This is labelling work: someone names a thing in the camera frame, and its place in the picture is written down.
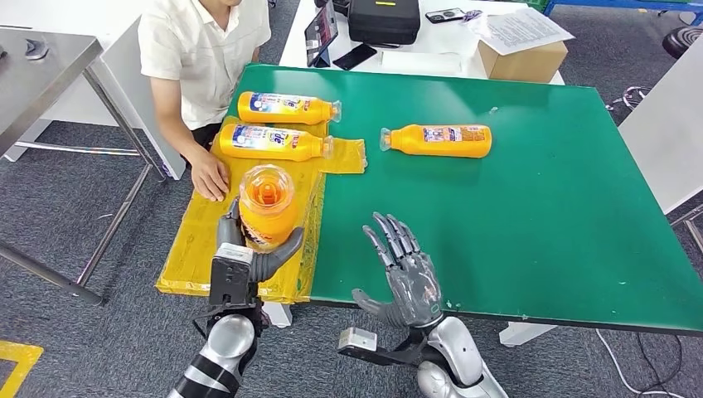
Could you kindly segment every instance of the metal table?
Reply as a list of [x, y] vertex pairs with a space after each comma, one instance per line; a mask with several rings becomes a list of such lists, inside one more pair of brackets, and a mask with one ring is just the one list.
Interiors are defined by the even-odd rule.
[[[37, 61], [29, 61], [25, 57], [26, 39], [46, 43], [49, 48], [46, 57]], [[80, 153], [141, 156], [146, 163], [76, 281], [66, 278], [0, 240], [0, 256], [62, 287], [88, 303], [100, 304], [102, 298], [88, 290], [85, 285], [119, 224], [132, 206], [149, 171], [154, 169], [164, 178], [163, 173], [91, 69], [90, 64], [103, 51], [95, 37], [0, 28], [0, 45], [7, 52], [0, 59], [0, 154], [5, 153], [12, 145], [29, 146], [28, 143], [22, 143], [20, 137], [56, 102], [64, 90], [83, 75], [107, 107], [117, 125], [127, 134], [134, 150], [68, 147], [41, 143], [33, 143], [32, 147]]]

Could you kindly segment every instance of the orange bottle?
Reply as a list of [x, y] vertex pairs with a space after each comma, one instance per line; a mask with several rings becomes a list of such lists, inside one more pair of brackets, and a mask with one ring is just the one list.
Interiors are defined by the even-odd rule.
[[381, 150], [397, 149], [410, 155], [483, 158], [491, 150], [491, 129], [482, 124], [419, 126], [381, 129]]
[[217, 144], [222, 153], [233, 158], [302, 162], [310, 158], [329, 158], [334, 138], [331, 135], [315, 137], [307, 131], [227, 124], [222, 127]]
[[318, 124], [342, 118], [342, 103], [315, 97], [253, 93], [246, 91], [237, 101], [237, 112], [248, 123]]
[[298, 220], [293, 179], [273, 164], [256, 166], [240, 184], [240, 217], [246, 238], [257, 251], [269, 252], [284, 243]]

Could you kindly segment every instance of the green tabletop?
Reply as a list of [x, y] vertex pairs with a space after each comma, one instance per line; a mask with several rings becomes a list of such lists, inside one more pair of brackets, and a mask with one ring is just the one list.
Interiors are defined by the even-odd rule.
[[[703, 333], [703, 284], [596, 90], [277, 66], [247, 67], [244, 90], [340, 100], [330, 134], [366, 140], [366, 173], [327, 176], [311, 300], [390, 300], [361, 231], [380, 211], [432, 256], [446, 308]], [[379, 130], [407, 124], [486, 124], [493, 147], [478, 160], [383, 153]]]

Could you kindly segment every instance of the table edge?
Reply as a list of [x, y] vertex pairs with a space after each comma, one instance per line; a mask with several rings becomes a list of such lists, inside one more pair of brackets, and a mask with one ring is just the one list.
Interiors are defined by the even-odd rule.
[[[333, 301], [325, 299], [311, 299], [310, 301], [304, 303], [296, 304], [312, 304], [321, 307], [334, 307], [334, 308], [354, 308], [361, 309], [356, 303], [349, 303], [344, 301]], [[490, 321], [507, 321], [507, 322], [520, 322], [520, 323], [539, 323], [545, 325], [556, 325], [556, 326], [569, 326], [573, 328], [588, 328], [588, 329], [609, 329], [609, 330], [622, 330], [624, 332], [647, 332], [647, 333], [657, 333], [657, 334], [676, 334], [683, 336], [692, 337], [703, 337], [703, 330], [692, 330], [692, 329], [674, 329], [674, 328], [657, 328], [651, 326], [637, 326], [623, 323], [600, 323], [600, 322], [588, 322], [588, 321], [570, 321], [565, 319], [548, 319], [548, 318], [524, 318], [514, 315], [498, 315], [494, 313], [473, 313], [473, 312], [459, 312], [454, 310], [444, 310], [447, 315], [463, 315], [475, 319], [486, 319]]]

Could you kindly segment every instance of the black case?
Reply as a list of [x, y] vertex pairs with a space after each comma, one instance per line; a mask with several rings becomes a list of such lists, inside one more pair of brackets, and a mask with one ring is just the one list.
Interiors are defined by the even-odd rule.
[[419, 30], [418, 0], [351, 0], [349, 37], [367, 44], [413, 44]]
[[[327, 4], [327, 0], [315, 0], [315, 7], [322, 8]], [[332, 5], [334, 6], [334, 11], [341, 13], [343, 16], [347, 16], [349, 12], [349, 0], [332, 0]]]

